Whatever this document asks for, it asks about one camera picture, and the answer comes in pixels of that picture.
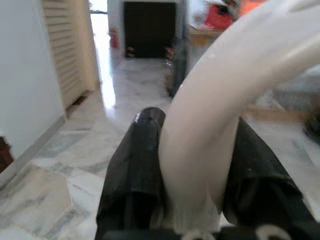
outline white tube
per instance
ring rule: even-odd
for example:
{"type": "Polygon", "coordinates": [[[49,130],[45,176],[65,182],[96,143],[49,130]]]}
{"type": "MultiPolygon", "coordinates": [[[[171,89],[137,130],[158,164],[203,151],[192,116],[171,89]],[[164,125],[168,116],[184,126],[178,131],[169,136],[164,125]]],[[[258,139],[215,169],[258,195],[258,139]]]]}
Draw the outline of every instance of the white tube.
{"type": "Polygon", "coordinates": [[[206,51],[177,92],[159,145],[176,232],[215,230],[237,119],[272,86],[320,63],[320,0],[270,0],[241,17],[206,51]]]}

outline hallway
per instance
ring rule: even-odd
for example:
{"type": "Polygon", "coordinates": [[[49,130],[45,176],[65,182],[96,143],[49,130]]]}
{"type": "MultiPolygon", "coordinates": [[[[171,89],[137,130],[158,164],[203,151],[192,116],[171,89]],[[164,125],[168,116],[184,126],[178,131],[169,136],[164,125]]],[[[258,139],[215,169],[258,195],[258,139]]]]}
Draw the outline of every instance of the hallway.
{"type": "MultiPolygon", "coordinates": [[[[100,89],[88,94],[0,192],[0,239],[93,240],[108,163],[135,114],[151,106],[167,112],[170,106],[163,61],[123,59],[109,49],[101,22],[106,23],[104,16],[92,18],[100,89]]],[[[319,221],[319,147],[300,124],[249,123],[305,193],[319,221]]]]}

